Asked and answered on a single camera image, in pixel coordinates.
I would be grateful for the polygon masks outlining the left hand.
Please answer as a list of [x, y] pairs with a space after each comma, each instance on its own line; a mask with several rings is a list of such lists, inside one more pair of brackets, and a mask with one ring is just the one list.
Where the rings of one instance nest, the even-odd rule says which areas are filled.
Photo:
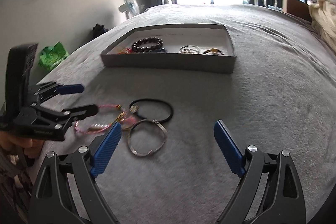
[[21, 138], [5, 131], [1, 131], [0, 135], [1, 148], [12, 152], [16, 147], [21, 147], [24, 154], [30, 159], [37, 159], [40, 156], [45, 143], [44, 140]]

